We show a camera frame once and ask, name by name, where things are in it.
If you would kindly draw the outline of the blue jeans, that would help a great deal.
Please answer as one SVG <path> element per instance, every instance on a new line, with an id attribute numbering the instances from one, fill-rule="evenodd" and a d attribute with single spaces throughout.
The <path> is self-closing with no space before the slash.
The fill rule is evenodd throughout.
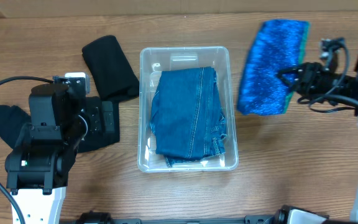
<path id="1" fill-rule="evenodd" d="M 167 166 L 224 154 L 227 136 L 216 71 L 212 67 L 163 71 L 150 128 Z"/>

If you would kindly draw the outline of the small black crumpled cloth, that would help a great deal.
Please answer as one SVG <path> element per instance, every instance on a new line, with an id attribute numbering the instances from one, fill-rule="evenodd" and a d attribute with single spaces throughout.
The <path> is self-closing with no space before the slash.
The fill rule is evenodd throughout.
<path id="1" fill-rule="evenodd" d="M 0 105 L 0 138 L 12 149 L 30 143 L 30 116 L 20 107 Z"/>

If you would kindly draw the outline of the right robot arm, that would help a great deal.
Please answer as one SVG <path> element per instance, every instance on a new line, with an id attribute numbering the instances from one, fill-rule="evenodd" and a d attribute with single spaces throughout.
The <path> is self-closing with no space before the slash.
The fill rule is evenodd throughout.
<path id="1" fill-rule="evenodd" d="M 302 63 L 280 70 L 277 78 L 290 91 L 300 95 L 298 103 L 312 107 L 315 103 L 329 103 L 332 112 L 352 110 L 358 125 L 358 60 L 356 75 L 347 75 L 350 54 L 343 38 L 323 39 L 320 43 L 321 63 Z M 350 223 L 358 223 L 358 184 Z"/>

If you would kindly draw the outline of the clear plastic container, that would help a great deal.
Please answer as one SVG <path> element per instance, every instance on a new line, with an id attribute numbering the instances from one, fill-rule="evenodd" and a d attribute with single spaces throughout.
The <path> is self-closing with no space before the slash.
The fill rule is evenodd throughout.
<path id="1" fill-rule="evenodd" d="M 167 166 L 155 152 L 156 140 L 150 129 L 152 100 L 163 71 L 196 67 L 213 67 L 217 76 L 219 99 L 227 121 L 225 153 L 200 161 Z M 231 81 L 229 51 L 223 46 L 147 47 L 140 53 L 138 168 L 145 173 L 229 171 L 239 163 L 236 122 Z"/>

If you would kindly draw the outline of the black rolled cloth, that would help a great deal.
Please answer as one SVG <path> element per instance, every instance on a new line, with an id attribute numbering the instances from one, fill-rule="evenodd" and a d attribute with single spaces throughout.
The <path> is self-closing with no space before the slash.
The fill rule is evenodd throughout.
<path id="1" fill-rule="evenodd" d="M 120 103 L 139 96 L 139 80 L 115 36 L 87 44 L 82 56 L 103 101 Z"/>

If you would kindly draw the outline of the sparkly blue cloth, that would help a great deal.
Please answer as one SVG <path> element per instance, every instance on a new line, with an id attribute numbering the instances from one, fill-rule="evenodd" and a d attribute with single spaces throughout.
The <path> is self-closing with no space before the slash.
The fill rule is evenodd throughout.
<path id="1" fill-rule="evenodd" d="M 237 109 L 243 115 L 287 112 L 293 92 L 277 78 L 277 73 L 302 63 L 309 26 L 309 22 L 288 19 L 262 23 L 247 55 L 239 85 Z"/>

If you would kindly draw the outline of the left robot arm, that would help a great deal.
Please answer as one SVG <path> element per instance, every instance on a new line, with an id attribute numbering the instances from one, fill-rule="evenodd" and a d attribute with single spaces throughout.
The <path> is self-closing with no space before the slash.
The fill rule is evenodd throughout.
<path id="1" fill-rule="evenodd" d="M 84 140 L 111 144 L 119 137 L 118 107 L 66 83 L 34 87 L 29 106 L 29 142 L 5 162 L 12 216 L 15 223 L 58 223 L 76 155 Z"/>

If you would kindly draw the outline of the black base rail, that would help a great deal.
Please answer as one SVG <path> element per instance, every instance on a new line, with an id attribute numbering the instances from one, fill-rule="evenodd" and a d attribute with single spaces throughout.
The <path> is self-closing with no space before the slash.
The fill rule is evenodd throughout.
<path id="1" fill-rule="evenodd" d="M 77 220 L 60 220 L 63 224 L 270 224 L 273 215 L 246 215 L 244 218 L 201 218 L 201 219 L 163 219 L 141 220 L 140 218 L 112 218 L 110 213 L 83 213 Z"/>

